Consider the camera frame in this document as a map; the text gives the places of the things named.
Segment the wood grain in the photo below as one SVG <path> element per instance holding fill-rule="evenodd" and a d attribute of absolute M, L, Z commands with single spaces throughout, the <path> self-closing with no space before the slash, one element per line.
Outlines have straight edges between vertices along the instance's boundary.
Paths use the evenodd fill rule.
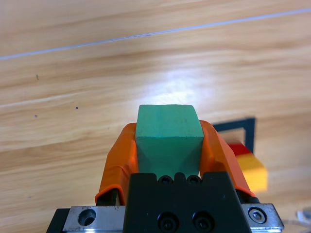
<path fill-rule="evenodd" d="M 308 0 L 1 0 L 0 56 L 309 6 Z"/>
<path fill-rule="evenodd" d="M 1 3 L 1 56 L 307 5 Z M 1 232 L 45 232 L 56 208 L 93 205 L 106 155 L 140 104 L 192 104 L 209 122 L 256 116 L 255 154 L 269 170 L 258 197 L 294 217 L 311 205 L 309 21 L 304 13 L 0 61 Z"/>

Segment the green cube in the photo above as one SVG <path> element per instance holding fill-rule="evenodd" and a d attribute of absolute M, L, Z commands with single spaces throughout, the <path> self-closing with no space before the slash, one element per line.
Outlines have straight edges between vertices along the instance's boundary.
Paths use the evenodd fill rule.
<path fill-rule="evenodd" d="M 192 105 L 141 105 L 135 139 L 141 173 L 198 175 L 204 134 Z"/>

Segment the screw hole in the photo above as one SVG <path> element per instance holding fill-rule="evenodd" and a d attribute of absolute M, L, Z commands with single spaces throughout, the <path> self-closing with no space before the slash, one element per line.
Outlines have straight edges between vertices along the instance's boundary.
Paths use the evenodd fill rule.
<path fill-rule="evenodd" d="M 200 177 L 196 175 L 191 175 L 187 178 L 187 181 L 191 184 L 201 183 Z"/>
<path fill-rule="evenodd" d="M 161 176 L 158 182 L 162 184 L 170 184 L 173 183 L 173 180 L 170 176 Z"/>
<path fill-rule="evenodd" d="M 177 216 L 170 212 L 160 214 L 157 222 L 163 233 L 174 233 L 179 227 Z"/>
<path fill-rule="evenodd" d="M 201 233 L 209 233 L 214 228 L 213 218 L 206 212 L 197 212 L 193 215 L 193 224 Z"/>
<path fill-rule="evenodd" d="M 87 209 L 87 210 L 83 210 L 80 213 L 78 217 L 78 222 L 81 226 L 88 226 L 92 222 L 94 222 L 95 218 L 96 218 L 95 211 L 92 209 Z"/>

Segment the orange rubber pad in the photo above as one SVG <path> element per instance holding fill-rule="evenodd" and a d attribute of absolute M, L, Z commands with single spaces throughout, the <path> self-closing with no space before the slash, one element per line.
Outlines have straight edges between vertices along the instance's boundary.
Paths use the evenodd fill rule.
<path fill-rule="evenodd" d="M 203 120 L 200 120 L 200 123 L 204 133 L 200 174 L 209 171 L 227 171 L 235 189 L 254 197 L 255 194 L 250 191 L 232 149 L 210 123 Z"/>
<path fill-rule="evenodd" d="M 97 202 L 98 197 L 116 188 L 119 191 L 121 205 L 125 205 L 130 176 L 139 172 L 135 130 L 136 123 L 126 125 L 108 153 L 101 186 L 95 197 L 95 202 Z"/>

